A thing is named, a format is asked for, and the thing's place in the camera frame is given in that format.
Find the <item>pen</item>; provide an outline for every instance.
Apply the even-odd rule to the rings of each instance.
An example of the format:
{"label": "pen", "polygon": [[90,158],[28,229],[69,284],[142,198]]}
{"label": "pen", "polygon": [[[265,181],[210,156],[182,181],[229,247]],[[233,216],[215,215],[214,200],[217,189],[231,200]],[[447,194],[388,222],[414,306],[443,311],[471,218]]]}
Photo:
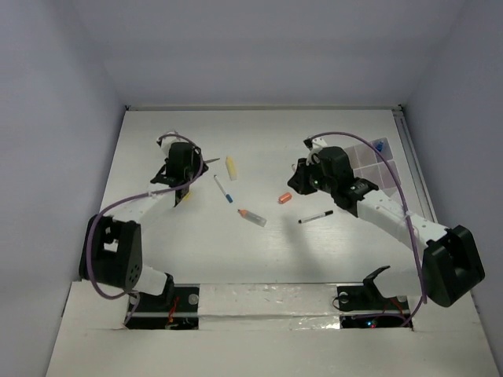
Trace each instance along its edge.
{"label": "pen", "polygon": [[232,203],[233,202],[233,198],[231,198],[231,196],[227,193],[227,191],[223,188],[222,186],[222,183],[220,183],[220,180],[218,179],[217,177],[217,174],[215,174],[213,176],[213,179],[215,179],[215,182],[217,182],[217,185],[219,186],[220,188],[220,191],[222,191],[222,194],[227,198],[227,200],[229,201],[229,203]]}
{"label": "pen", "polygon": [[324,218],[325,216],[329,216],[330,214],[333,214],[333,210],[327,210],[326,212],[321,212],[320,214],[314,214],[313,216],[310,216],[308,218],[301,218],[299,220],[299,224],[304,224],[305,222],[317,220],[319,218]]}

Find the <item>yellow highlighter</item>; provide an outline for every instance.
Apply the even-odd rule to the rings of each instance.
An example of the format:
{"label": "yellow highlighter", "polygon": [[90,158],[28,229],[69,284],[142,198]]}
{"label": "yellow highlighter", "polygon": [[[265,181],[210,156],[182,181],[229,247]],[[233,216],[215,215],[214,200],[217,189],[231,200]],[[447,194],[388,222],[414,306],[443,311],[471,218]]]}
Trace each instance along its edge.
{"label": "yellow highlighter", "polygon": [[234,166],[234,161],[233,159],[230,158],[230,156],[227,156],[226,158],[226,167],[227,172],[229,173],[229,179],[231,181],[236,181],[237,180],[236,167]]}

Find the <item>white wall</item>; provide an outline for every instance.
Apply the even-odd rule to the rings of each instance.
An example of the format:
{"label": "white wall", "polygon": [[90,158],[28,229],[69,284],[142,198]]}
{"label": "white wall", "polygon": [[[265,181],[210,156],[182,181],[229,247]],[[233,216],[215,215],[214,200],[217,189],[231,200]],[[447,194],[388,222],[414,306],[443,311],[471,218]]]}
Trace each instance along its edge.
{"label": "white wall", "polygon": [[503,370],[503,2],[468,1],[406,106],[439,220],[471,229],[486,280],[475,300]]}
{"label": "white wall", "polygon": [[127,104],[398,104],[464,0],[72,0]]}
{"label": "white wall", "polygon": [[123,106],[65,0],[0,12],[0,375],[45,375]]}

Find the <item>white table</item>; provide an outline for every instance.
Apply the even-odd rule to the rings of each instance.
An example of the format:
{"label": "white table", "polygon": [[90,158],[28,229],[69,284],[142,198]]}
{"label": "white table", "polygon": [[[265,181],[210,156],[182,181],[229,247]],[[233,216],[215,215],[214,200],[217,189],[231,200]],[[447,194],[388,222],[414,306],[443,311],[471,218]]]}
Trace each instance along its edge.
{"label": "white table", "polygon": [[[412,253],[389,235],[338,210],[324,193],[294,193],[290,202],[277,204],[280,194],[292,191],[286,185],[290,166],[307,155],[303,139],[340,130],[367,140],[387,137],[409,206],[422,214],[424,203],[391,111],[128,112],[103,207],[146,190],[163,163],[155,140],[168,130],[195,141],[205,159],[222,160],[191,186],[188,200],[144,231],[146,264],[171,273],[177,284],[207,289],[280,284],[279,290],[288,287],[282,284],[361,281],[390,264],[376,281],[379,289],[385,296],[417,299]],[[357,143],[346,137],[325,140],[342,147]],[[234,182],[227,179],[227,155],[237,166]],[[213,174],[221,177],[233,204],[226,202]],[[266,227],[240,219],[240,207],[267,218]],[[297,224],[328,209],[335,214]],[[225,302],[215,303],[223,313]],[[449,309],[424,306],[414,319],[414,332],[286,331],[281,326],[251,331],[236,323],[199,331],[112,330],[120,329],[125,305],[125,300],[102,301],[87,282],[75,283],[48,375],[497,375],[469,295]],[[299,304],[297,314],[304,310]]]}

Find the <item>orange eraser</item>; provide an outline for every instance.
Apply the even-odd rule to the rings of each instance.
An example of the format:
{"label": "orange eraser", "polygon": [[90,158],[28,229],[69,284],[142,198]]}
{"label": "orange eraser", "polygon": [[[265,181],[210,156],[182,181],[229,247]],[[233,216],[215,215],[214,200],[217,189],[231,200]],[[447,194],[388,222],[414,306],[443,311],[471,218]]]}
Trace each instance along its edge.
{"label": "orange eraser", "polygon": [[277,201],[280,202],[280,204],[285,204],[291,198],[292,198],[292,194],[290,192],[286,192],[285,194],[283,194],[282,196],[280,196]]}

